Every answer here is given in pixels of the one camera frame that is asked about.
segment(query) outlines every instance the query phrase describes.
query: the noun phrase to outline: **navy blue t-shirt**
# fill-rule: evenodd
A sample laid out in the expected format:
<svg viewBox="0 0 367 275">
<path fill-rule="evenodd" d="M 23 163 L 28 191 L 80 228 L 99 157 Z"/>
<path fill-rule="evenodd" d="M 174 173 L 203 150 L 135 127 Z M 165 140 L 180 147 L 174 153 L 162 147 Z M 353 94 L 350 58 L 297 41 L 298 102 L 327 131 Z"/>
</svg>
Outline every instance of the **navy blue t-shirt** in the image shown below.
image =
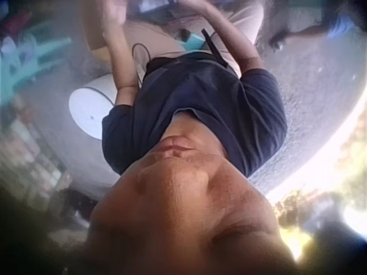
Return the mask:
<svg viewBox="0 0 367 275">
<path fill-rule="evenodd" d="M 269 72 L 254 69 L 238 79 L 216 62 L 179 58 L 145 78 L 134 106 L 116 106 L 104 118 L 108 164 L 124 173 L 183 111 L 218 137 L 228 160 L 246 177 L 275 154 L 287 132 L 278 85 Z"/>
</svg>

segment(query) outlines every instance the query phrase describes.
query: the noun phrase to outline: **hand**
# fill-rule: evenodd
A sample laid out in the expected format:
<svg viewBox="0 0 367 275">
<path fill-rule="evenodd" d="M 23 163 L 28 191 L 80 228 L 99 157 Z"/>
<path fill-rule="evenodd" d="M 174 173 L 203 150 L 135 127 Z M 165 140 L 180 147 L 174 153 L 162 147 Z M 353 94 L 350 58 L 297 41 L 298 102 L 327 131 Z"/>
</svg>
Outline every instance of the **hand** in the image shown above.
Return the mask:
<svg viewBox="0 0 367 275">
<path fill-rule="evenodd" d="M 126 22 L 127 0 L 99 0 L 103 29 Z"/>
<path fill-rule="evenodd" d="M 178 3 L 198 13 L 204 12 L 209 4 L 208 0 L 178 0 Z"/>
</svg>

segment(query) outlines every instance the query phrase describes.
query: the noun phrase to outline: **black strap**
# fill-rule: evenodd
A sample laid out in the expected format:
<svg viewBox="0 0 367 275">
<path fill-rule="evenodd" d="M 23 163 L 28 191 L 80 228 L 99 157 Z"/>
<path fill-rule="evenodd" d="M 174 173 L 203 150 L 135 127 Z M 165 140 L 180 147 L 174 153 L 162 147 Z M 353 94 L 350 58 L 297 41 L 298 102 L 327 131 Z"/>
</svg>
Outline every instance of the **black strap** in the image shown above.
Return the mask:
<svg viewBox="0 0 367 275">
<path fill-rule="evenodd" d="M 219 64 L 221 64 L 223 67 L 228 68 L 228 63 L 223 59 L 223 57 L 220 54 L 219 50 L 217 49 L 217 47 L 214 45 L 212 39 L 210 38 L 208 32 L 205 29 L 203 29 L 201 31 L 201 33 L 204 35 L 205 41 L 206 41 L 206 43 L 208 43 L 209 49 L 212 52 L 212 54 L 214 55 L 214 57 L 216 58 L 217 62 Z"/>
</svg>

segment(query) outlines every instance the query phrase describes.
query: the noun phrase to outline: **white container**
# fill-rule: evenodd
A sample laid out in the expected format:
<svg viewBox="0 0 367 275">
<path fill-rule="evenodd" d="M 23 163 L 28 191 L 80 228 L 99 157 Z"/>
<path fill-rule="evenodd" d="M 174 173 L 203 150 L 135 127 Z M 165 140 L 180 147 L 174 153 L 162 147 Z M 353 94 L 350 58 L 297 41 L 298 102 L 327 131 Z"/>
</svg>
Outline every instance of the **white container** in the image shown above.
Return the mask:
<svg viewBox="0 0 367 275">
<path fill-rule="evenodd" d="M 102 120 L 114 107 L 116 96 L 112 74 L 75 90 L 69 99 L 69 110 L 75 123 L 89 136 L 102 140 Z"/>
</svg>

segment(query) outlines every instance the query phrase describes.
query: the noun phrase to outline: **concrete ground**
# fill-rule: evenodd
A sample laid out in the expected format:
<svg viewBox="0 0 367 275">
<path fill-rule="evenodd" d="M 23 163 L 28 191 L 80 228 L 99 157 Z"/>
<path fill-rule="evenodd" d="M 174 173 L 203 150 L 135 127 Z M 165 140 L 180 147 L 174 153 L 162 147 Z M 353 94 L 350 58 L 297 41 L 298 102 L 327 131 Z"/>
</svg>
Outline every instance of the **concrete ground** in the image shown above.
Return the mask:
<svg viewBox="0 0 367 275">
<path fill-rule="evenodd" d="M 68 100 L 75 89 L 111 68 L 87 50 L 73 2 L 63 1 L 55 18 L 55 32 L 73 39 L 65 51 L 65 64 L 38 77 L 22 93 L 36 113 L 36 126 L 71 172 L 73 187 L 99 199 L 118 176 L 103 158 L 101 141 L 84 133 L 71 118 Z M 251 179 L 263 193 L 281 184 L 328 141 L 353 109 L 366 81 L 366 39 L 358 33 L 302 41 L 274 53 L 268 40 L 281 28 L 287 24 L 302 28 L 320 18 L 316 9 L 289 10 L 284 3 L 276 1 L 273 6 L 267 1 L 257 43 L 266 67 L 278 78 L 289 124 L 283 148 Z"/>
</svg>

